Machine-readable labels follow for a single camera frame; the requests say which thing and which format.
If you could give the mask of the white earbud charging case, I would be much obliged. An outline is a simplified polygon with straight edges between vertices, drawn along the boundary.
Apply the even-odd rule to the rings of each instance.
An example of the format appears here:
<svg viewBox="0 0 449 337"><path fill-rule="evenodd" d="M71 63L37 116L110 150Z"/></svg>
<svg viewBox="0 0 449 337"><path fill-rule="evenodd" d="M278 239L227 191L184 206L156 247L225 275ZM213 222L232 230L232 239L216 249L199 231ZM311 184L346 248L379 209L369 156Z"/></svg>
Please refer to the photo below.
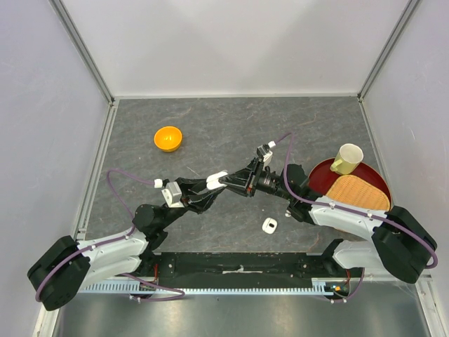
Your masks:
<svg viewBox="0 0 449 337"><path fill-rule="evenodd" d="M226 184L221 183L220 179L227 176L228 172L226 170L214 173L206 178L206 188L208 190L216 190L219 188L226 188Z"/></svg>

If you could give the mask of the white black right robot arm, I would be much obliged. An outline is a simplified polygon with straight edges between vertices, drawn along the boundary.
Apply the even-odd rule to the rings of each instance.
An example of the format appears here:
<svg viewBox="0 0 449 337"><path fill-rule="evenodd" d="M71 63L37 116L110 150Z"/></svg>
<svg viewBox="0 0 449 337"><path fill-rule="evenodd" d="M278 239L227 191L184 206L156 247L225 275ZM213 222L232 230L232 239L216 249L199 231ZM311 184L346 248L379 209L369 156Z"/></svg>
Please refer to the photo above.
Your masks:
<svg viewBox="0 0 449 337"><path fill-rule="evenodd" d="M287 199L287 211L294 219L360 238L355 243L342 241L322 257L322 270L329 276L355 267L381 269L413 284L438 262L435 240L407 209L394 206L390 211L378 211L335 201L309 187L300 165L288 164L276 175L261 160L253 159L247 167L218 181L245 197L261 191Z"/></svg>

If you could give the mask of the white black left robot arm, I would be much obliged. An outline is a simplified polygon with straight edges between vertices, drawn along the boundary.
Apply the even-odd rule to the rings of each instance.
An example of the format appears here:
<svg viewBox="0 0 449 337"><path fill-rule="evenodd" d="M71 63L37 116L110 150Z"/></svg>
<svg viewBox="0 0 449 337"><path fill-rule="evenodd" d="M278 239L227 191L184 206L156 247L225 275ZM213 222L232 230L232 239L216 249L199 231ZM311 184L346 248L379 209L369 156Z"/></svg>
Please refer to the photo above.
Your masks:
<svg viewBox="0 0 449 337"><path fill-rule="evenodd" d="M88 241L59 238L27 273L36 300L52 311L91 284L134 272L148 275L154 268L154 250L168 236L165 229L189 211L201 214L208 210L226 188L220 182L225 174L173 182L150 180L148 185L160 189L165 202L139 206L131 214L130 229Z"/></svg>

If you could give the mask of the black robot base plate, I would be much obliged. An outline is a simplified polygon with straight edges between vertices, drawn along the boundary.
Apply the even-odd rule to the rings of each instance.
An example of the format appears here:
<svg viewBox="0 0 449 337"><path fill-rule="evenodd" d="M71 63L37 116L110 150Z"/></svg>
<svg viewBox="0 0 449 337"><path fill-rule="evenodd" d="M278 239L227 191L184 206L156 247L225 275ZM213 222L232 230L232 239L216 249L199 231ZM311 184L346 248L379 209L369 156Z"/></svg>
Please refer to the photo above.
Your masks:
<svg viewBox="0 0 449 337"><path fill-rule="evenodd" d="M306 253L163 252L142 261L132 275L177 289L280 289L309 288L313 278L353 279L361 271Z"/></svg>

